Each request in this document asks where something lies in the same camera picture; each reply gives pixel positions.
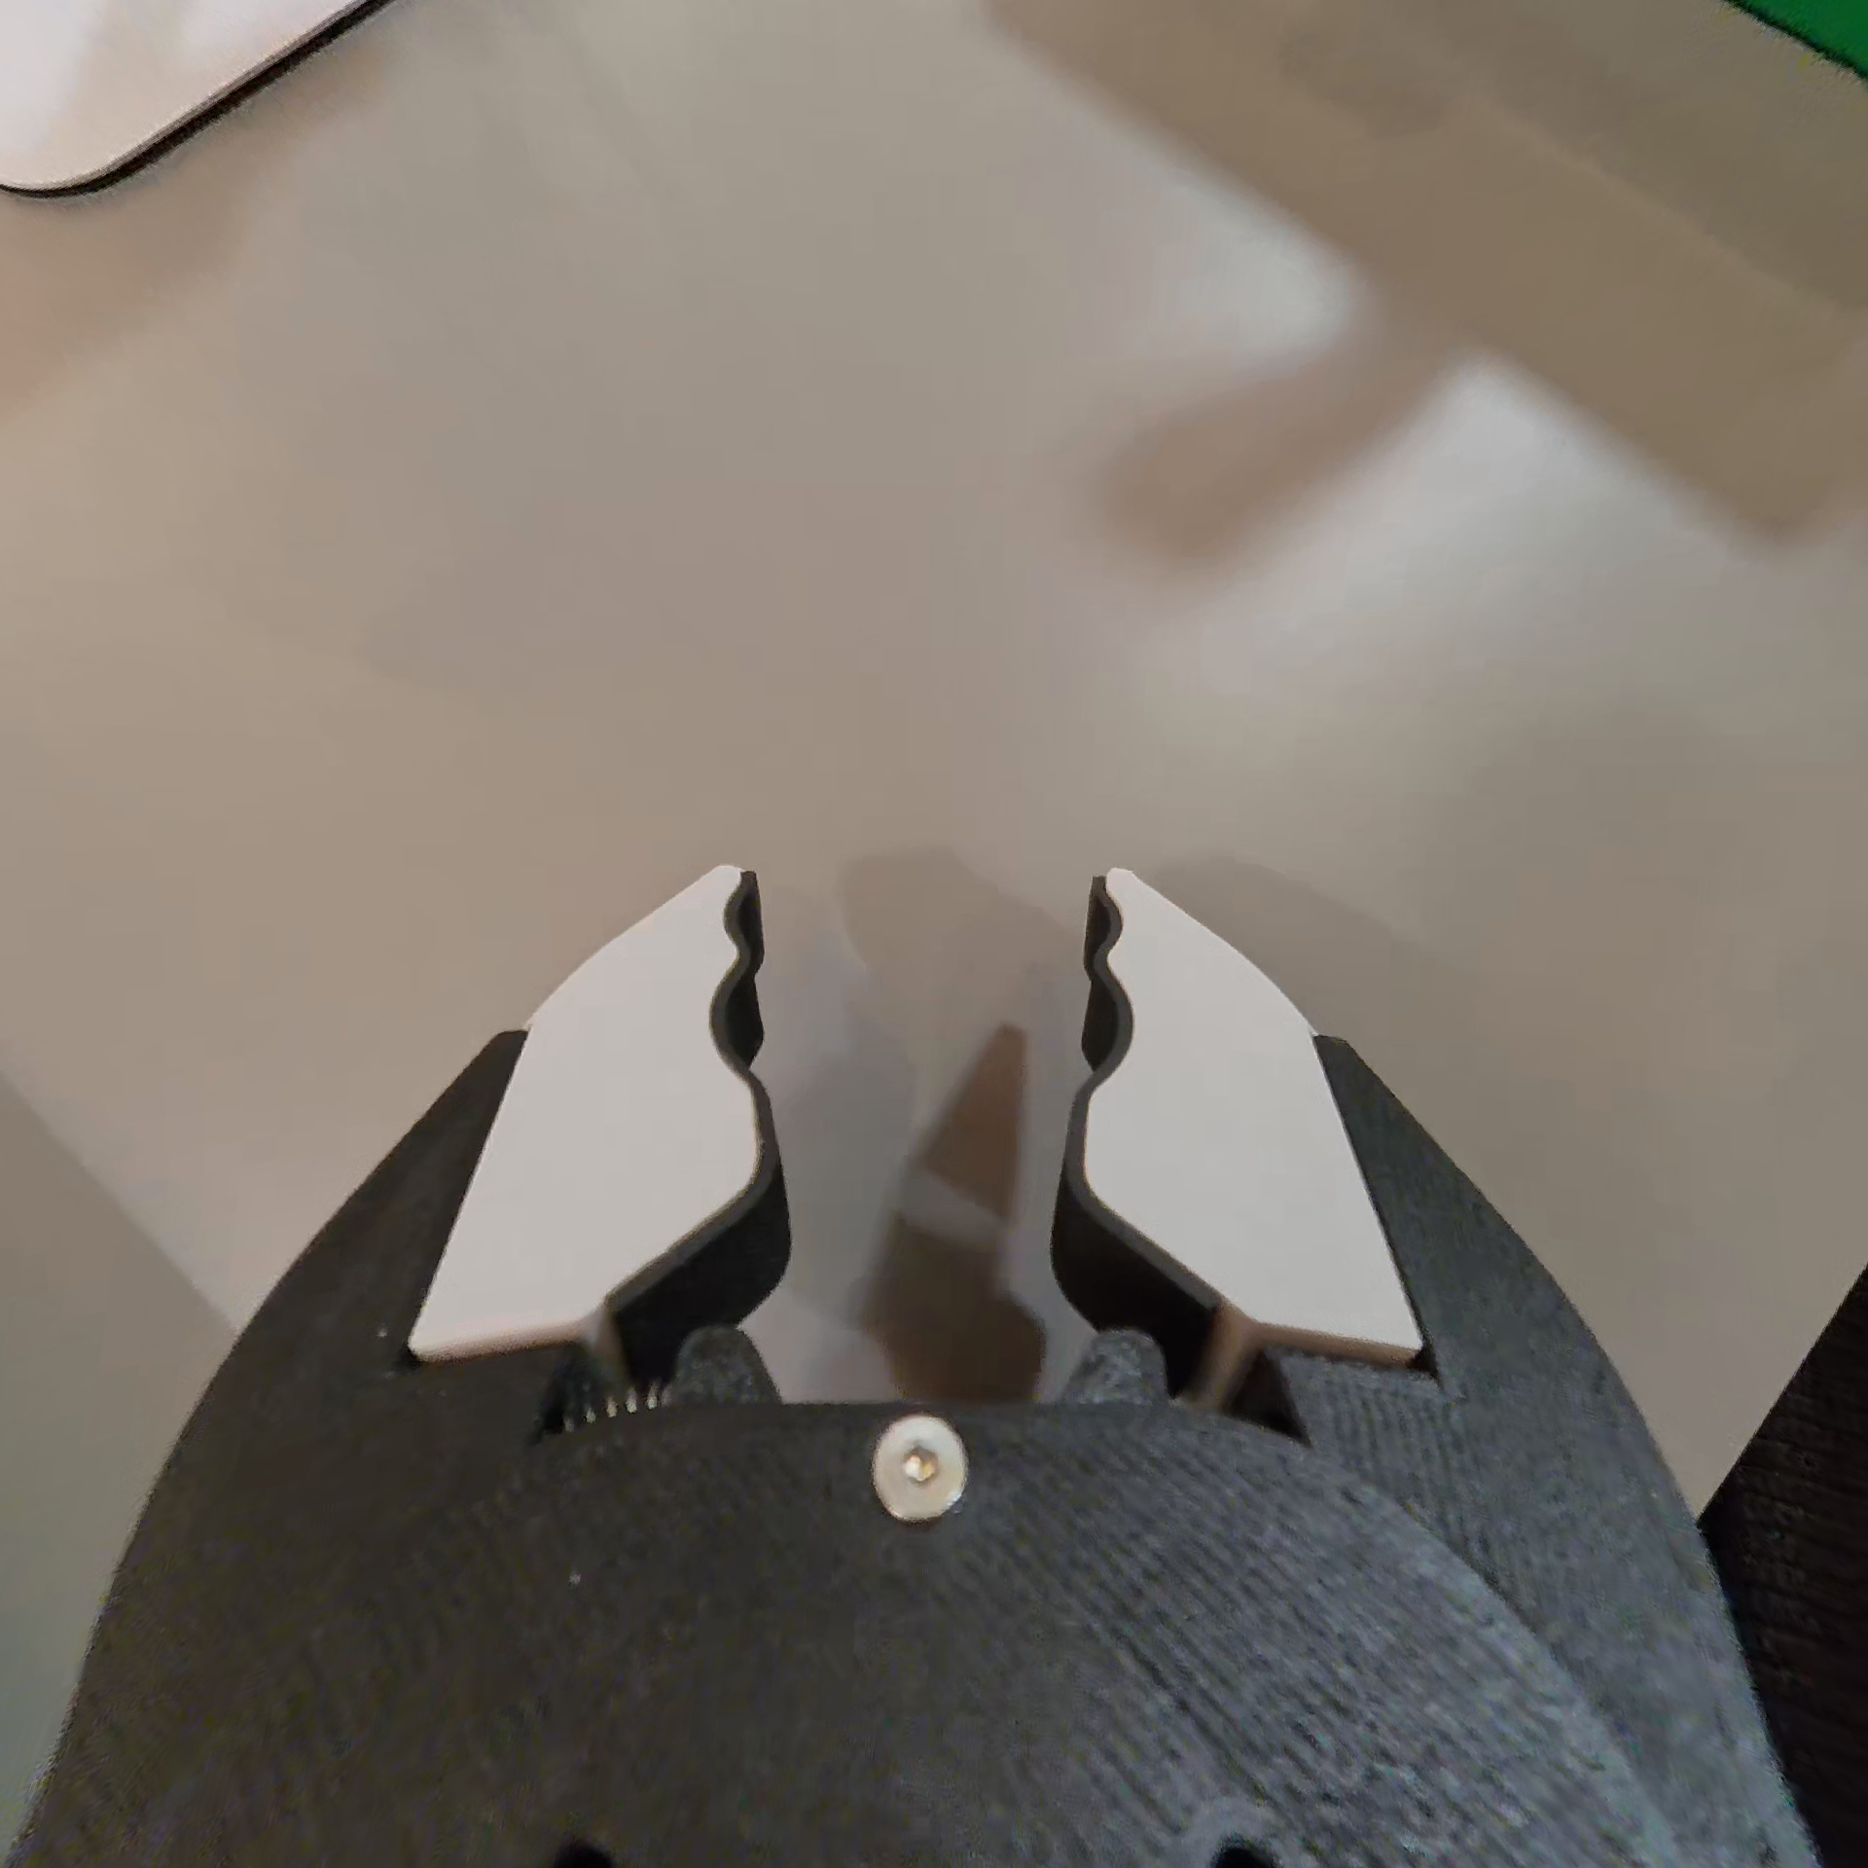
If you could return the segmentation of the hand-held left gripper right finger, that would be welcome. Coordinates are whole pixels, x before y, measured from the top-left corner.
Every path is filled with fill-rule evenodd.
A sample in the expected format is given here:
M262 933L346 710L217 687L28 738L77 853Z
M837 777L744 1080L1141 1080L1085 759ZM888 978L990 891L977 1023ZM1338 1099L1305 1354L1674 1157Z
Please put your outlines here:
M1316 1027L1133 871L1089 886L1084 971L1049 1239L1068 1305L1145 1340L1195 1411L1225 1411L1273 1350L1417 1372L1425 1338Z

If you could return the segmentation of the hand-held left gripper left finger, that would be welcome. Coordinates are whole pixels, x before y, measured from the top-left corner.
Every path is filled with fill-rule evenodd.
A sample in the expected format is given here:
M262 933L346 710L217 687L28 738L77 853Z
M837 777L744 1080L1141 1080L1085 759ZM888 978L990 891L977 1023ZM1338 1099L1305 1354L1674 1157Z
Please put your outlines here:
M420 1363L610 1348L664 1389L694 1333L770 1300L789 1222L760 961L759 879L714 867L550 995L412 1325Z

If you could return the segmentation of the green plastic bin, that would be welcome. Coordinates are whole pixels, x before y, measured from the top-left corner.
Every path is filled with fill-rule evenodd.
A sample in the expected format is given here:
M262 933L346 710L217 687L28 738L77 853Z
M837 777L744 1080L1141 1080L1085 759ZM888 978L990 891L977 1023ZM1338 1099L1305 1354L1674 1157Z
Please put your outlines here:
M1866 79L1866 3L1735 3L1811 53Z

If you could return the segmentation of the white stand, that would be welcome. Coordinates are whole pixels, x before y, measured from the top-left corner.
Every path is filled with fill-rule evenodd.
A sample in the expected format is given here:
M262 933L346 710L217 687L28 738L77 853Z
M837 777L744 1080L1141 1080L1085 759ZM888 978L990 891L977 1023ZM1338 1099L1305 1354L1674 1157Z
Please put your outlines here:
M2 188L106 186L277 79L372 3L4 3Z

